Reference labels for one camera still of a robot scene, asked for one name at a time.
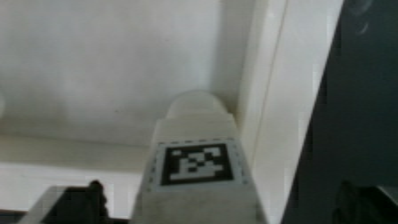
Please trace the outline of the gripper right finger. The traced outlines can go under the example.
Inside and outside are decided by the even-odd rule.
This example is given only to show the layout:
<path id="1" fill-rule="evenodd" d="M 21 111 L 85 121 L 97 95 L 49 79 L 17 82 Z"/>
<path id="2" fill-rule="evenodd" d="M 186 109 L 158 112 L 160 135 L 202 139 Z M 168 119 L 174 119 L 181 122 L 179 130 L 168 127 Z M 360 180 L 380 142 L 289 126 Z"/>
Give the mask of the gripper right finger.
<path id="1" fill-rule="evenodd" d="M 335 195 L 332 224 L 398 224 L 398 187 L 360 187 L 343 181 Z"/>

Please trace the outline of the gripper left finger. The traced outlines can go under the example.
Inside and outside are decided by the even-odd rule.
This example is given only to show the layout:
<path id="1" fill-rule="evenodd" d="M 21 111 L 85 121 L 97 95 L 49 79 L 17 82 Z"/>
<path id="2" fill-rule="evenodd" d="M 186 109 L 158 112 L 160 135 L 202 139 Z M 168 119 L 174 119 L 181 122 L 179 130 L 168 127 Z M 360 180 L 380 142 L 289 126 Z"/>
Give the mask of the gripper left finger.
<path id="1" fill-rule="evenodd" d="M 103 185 L 51 186 L 17 224 L 110 224 Z"/>

